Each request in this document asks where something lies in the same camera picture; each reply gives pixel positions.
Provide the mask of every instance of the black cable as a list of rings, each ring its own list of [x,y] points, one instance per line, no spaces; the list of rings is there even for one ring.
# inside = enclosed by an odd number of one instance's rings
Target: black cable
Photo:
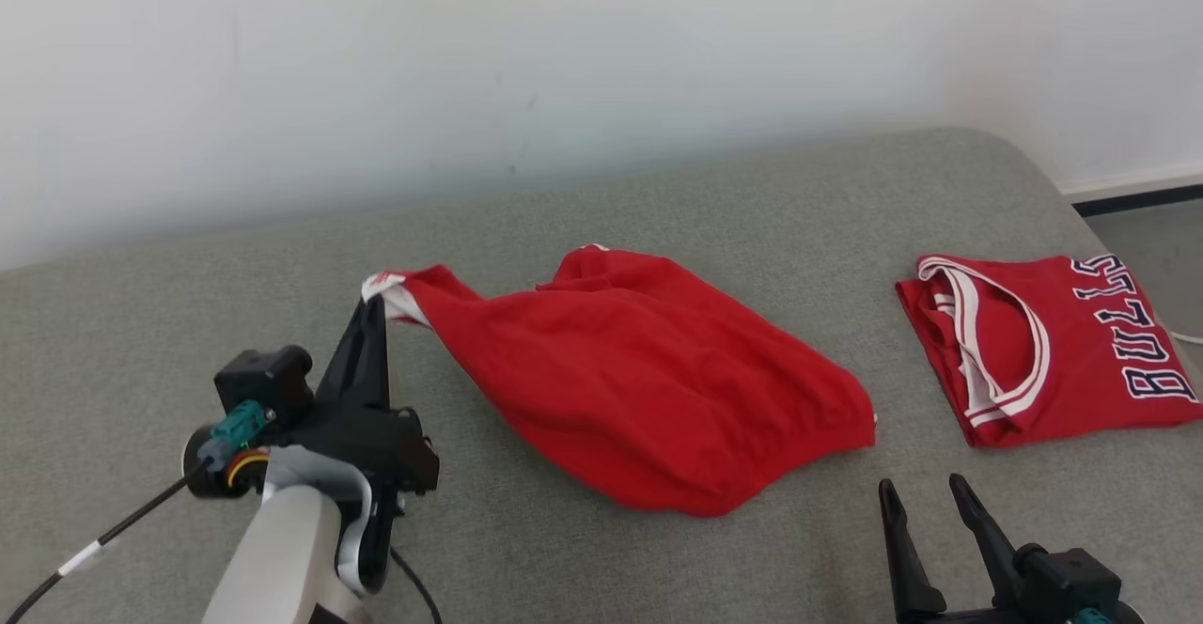
[[[167,501],[168,497],[172,497],[177,492],[183,489],[183,487],[188,485],[188,481],[192,476],[196,476],[201,471],[205,471],[205,468],[209,465],[211,462],[213,462],[213,458],[202,458],[201,462],[197,462],[196,465],[194,465],[191,469],[184,473],[184,476],[182,476],[179,481],[176,481],[174,483],[168,486],[166,491],[155,495],[153,500],[138,507],[138,510],[135,511],[134,513],[126,516],[125,521],[122,521],[117,525],[113,525],[111,530],[101,535],[100,539],[97,539],[94,543],[102,547],[108,542],[111,542],[113,537],[120,535],[122,533],[128,530],[130,525],[134,525],[135,523],[141,521],[143,516],[154,511],[156,506]],[[23,600],[20,605],[17,606],[17,610],[14,610],[11,616],[8,616],[8,619],[5,619],[5,624],[17,624],[17,622],[20,620],[20,618],[24,617],[26,612],[29,612],[29,608],[34,607],[34,604],[36,604],[42,596],[45,596],[46,592],[51,590],[51,587],[63,581],[63,577],[65,576],[65,574],[63,572],[64,567],[59,567],[59,570],[55,571],[54,575],[51,575],[45,582],[42,582],[36,589],[34,589],[31,594],[25,596],[25,600]]]
[[[434,599],[431,598],[431,593],[426,590],[426,586],[422,584],[422,581],[417,578],[417,574],[415,574],[413,569],[409,567],[409,564],[401,558],[397,549],[389,547],[389,553],[392,554],[392,560],[395,560],[396,564],[405,571],[405,576],[409,577],[409,581],[417,587],[417,593],[422,594],[422,600],[426,601],[426,607],[431,608],[431,619],[434,620],[434,624],[443,624],[443,616],[439,614],[439,606],[434,605]]]
[[[34,607],[34,604],[37,602],[37,599],[45,596],[46,592],[51,590],[51,587],[59,583],[59,580],[63,580],[63,576],[60,574],[55,572],[54,575],[51,575],[45,582],[41,583],[41,586],[34,589],[34,593],[29,594],[25,598],[25,600],[20,601],[20,605],[17,606],[17,610],[12,611],[12,617],[7,619],[6,624],[16,624],[18,619],[20,619],[22,617],[25,616],[26,612],[29,612],[29,608]]]
[[[142,521],[143,516],[146,516],[147,513],[150,513],[152,511],[154,511],[155,507],[158,507],[162,503],[167,501],[170,499],[170,497],[174,495],[177,492],[183,491],[184,486],[188,485],[188,481],[192,476],[196,476],[201,471],[205,471],[205,468],[207,465],[209,465],[211,462],[213,462],[213,458],[209,458],[209,457],[202,458],[201,462],[197,462],[191,469],[189,469],[188,471],[185,471],[184,475],[179,477],[179,481],[176,481],[171,486],[167,486],[166,491],[164,491],[164,492],[159,493],[158,495],[155,495],[155,498],[153,500],[150,500],[147,504],[142,505],[134,513],[126,516],[125,521],[122,521],[117,525],[113,525],[113,528],[111,530],[108,530],[108,533],[105,533],[103,535],[101,535],[100,539],[96,540],[96,541],[100,542],[100,546],[105,546],[113,537],[115,537],[117,535],[120,535],[122,533],[124,533],[125,530],[128,530],[130,528],[130,525],[134,525],[138,521]]]

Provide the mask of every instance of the gray fabric surface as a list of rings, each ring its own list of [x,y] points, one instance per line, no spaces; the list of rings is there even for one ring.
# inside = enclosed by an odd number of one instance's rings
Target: gray fabric surface
[[[300,343],[322,368],[367,273],[444,261],[499,295],[593,242],[671,256],[849,368],[878,444],[804,466],[724,518],[632,512],[525,445],[433,333],[395,325],[393,400],[419,410],[443,477],[393,542],[448,622],[890,622],[884,476],[949,606],[980,606],[989,582],[952,471],[1015,543],[1083,546],[1121,574],[1149,622],[1203,610],[1199,428],[965,444],[893,283],[924,251],[1102,246],[1023,154],[949,129],[0,274],[0,607],[178,474],[185,435],[220,415],[211,379],[237,351]],[[28,622],[197,620],[254,509],[178,497]],[[399,571],[369,610],[428,622]]]

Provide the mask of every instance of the red jersey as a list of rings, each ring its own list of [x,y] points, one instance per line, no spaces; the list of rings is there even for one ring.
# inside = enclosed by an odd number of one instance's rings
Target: red jersey
[[[539,452],[634,509],[719,516],[796,466],[873,445],[859,381],[674,261],[585,246],[533,291],[444,267],[363,298],[434,329]]]
[[[918,269],[897,295],[970,445],[1203,418],[1168,332],[1116,256],[932,255]]]

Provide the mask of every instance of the gray floor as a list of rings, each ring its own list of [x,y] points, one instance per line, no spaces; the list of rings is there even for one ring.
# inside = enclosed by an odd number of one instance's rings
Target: gray floor
[[[1203,200],[1086,218],[1088,225],[1137,274],[1171,329],[1203,337]],[[1203,363],[1203,346],[1183,350]]]

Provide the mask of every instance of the baseboard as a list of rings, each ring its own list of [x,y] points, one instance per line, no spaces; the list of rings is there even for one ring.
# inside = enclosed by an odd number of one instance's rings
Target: baseboard
[[[1133,174],[1116,174],[1109,178],[1091,179],[1088,183],[1063,184],[1059,188],[1071,204],[1081,204],[1086,201],[1114,200],[1118,196],[1138,196],[1151,191],[1193,188],[1197,184],[1203,184],[1203,162],[1191,166],[1144,170]]]
[[[1109,200],[1079,201],[1073,209],[1083,218],[1095,214],[1131,212],[1146,209],[1149,206],[1178,204],[1181,201],[1203,200],[1203,184],[1191,184],[1189,188],[1173,190],[1143,191],[1139,195],[1113,196]]]

